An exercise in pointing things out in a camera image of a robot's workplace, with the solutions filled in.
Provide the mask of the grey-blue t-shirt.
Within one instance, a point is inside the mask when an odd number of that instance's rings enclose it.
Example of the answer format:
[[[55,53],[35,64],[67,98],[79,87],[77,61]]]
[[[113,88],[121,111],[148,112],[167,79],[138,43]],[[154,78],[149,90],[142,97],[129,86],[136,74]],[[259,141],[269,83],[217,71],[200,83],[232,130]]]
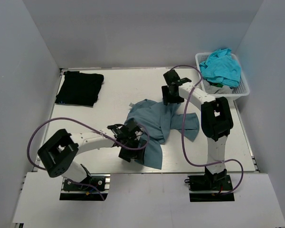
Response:
[[[168,140],[170,130],[179,132],[184,129],[184,136],[194,141],[200,130],[200,123],[196,113],[177,114],[179,104],[164,105],[163,102],[156,102],[144,99],[131,105],[127,120],[134,119],[141,124],[146,133],[140,140],[149,141],[145,148],[144,166],[162,168],[162,148]]]

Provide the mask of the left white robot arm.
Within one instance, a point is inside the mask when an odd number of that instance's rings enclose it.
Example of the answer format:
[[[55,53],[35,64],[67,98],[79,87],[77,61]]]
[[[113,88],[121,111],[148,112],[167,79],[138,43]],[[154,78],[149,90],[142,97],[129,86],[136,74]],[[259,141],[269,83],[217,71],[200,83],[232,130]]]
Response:
[[[124,124],[109,125],[102,130],[88,129],[86,133],[69,133],[66,129],[60,129],[41,146],[38,156],[51,178],[62,176],[79,189],[87,189],[91,184],[91,174],[74,158],[101,148],[120,147],[121,159],[144,163],[145,148],[150,137],[145,127],[134,119]]]

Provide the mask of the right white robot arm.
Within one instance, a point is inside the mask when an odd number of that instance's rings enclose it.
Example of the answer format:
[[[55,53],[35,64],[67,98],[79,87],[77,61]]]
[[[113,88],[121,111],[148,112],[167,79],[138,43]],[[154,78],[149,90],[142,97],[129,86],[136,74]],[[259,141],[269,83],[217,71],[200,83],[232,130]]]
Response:
[[[200,124],[208,142],[208,158],[205,167],[205,184],[214,190],[222,184],[222,178],[227,174],[225,147],[233,120],[227,98],[215,97],[194,85],[188,78],[180,78],[172,69],[163,75],[166,85],[161,87],[163,103],[193,104],[200,110]]]

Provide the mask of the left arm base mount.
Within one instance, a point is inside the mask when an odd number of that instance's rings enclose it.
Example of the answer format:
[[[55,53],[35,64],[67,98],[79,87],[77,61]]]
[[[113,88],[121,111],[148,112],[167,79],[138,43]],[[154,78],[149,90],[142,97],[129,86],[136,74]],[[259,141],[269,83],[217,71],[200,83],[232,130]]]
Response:
[[[82,181],[83,185],[63,179],[59,200],[64,201],[104,201],[110,186],[109,174],[95,174]]]

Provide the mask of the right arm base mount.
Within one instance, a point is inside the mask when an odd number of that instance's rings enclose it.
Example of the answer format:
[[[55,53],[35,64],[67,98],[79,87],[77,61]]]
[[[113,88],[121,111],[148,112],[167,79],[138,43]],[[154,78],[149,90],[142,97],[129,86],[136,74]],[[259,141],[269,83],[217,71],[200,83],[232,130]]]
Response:
[[[232,202],[235,201],[234,193],[226,194],[233,190],[231,178],[225,178],[211,183],[206,175],[190,175],[184,183],[189,187],[190,202]]]

